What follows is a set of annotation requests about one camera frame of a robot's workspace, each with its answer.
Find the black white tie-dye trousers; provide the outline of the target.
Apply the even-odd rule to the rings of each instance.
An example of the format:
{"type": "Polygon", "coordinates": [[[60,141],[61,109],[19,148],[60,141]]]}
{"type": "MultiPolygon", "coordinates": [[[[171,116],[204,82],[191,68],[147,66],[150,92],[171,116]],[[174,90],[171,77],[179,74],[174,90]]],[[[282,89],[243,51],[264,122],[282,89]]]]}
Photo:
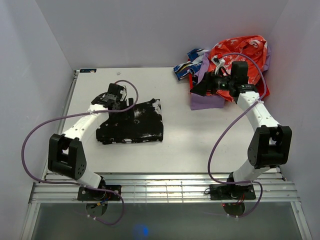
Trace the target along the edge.
{"type": "Polygon", "coordinates": [[[162,142],[164,125],[161,101],[153,98],[125,112],[111,113],[96,130],[95,136],[103,145],[162,142]]]}

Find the orange white tie-dye garment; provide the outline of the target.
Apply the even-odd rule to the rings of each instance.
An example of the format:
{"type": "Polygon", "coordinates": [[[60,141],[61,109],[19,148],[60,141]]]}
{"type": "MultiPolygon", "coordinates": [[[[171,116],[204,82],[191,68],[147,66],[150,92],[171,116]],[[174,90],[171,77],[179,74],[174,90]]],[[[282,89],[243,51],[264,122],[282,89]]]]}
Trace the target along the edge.
{"type": "Polygon", "coordinates": [[[253,85],[258,85],[261,82],[261,75],[254,64],[247,58],[241,55],[232,55],[231,53],[241,53],[251,58],[264,72],[269,68],[271,50],[268,48],[268,42],[260,35],[241,36],[228,38],[217,43],[209,52],[205,53],[202,58],[202,65],[197,72],[198,81],[201,82],[205,72],[214,72],[216,63],[214,58],[223,57],[224,67],[227,72],[231,72],[233,61],[246,61],[248,63],[248,82],[253,85]]]}

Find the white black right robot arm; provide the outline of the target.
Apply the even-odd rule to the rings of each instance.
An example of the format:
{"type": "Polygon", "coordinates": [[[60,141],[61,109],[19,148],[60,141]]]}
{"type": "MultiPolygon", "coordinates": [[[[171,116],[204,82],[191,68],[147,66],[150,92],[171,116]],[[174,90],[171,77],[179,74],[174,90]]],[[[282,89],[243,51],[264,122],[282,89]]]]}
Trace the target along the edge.
{"type": "Polygon", "coordinates": [[[242,195],[244,186],[253,184],[262,173],[286,164],[292,139],[291,128],[281,125],[271,116],[257,88],[249,83],[248,70],[246,61],[234,61],[229,74],[207,72],[202,81],[190,90],[199,96],[218,90],[229,92],[254,131],[246,161],[225,183],[226,194],[232,199],[242,195]]]}

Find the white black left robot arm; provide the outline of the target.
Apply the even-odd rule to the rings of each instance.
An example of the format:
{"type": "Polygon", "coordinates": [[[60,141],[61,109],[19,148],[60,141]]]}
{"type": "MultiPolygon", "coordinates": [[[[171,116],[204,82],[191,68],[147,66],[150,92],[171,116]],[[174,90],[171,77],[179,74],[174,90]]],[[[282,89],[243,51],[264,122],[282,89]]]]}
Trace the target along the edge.
{"type": "Polygon", "coordinates": [[[108,90],[96,96],[85,115],[62,134],[49,139],[48,169],[89,187],[88,193],[100,200],[106,195],[103,178],[87,167],[84,143],[107,120],[125,118],[132,109],[133,99],[126,99],[127,88],[111,83],[108,90]]]}

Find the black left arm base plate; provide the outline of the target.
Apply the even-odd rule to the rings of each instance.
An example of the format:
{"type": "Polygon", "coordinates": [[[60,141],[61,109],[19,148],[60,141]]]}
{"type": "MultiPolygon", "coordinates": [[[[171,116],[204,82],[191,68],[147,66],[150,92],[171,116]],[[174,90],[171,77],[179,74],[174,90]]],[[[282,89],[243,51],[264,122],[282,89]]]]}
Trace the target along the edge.
{"type": "Polygon", "coordinates": [[[121,185],[103,184],[102,189],[107,191],[93,190],[84,186],[79,187],[76,199],[86,203],[85,210],[89,215],[101,217],[106,213],[109,202],[121,200],[121,185]]]}

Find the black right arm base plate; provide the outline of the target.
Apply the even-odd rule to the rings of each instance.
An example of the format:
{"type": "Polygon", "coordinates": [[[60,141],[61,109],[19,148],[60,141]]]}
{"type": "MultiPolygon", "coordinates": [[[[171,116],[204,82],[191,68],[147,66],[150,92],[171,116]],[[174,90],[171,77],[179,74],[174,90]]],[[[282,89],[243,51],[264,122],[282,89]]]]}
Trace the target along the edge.
{"type": "Polygon", "coordinates": [[[245,200],[256,199],[252,184],[210,184],[204,194],[209,195],[212,201],[223,201],[223,210],[232,217],[240,217],[245,213],[245,200]]]}

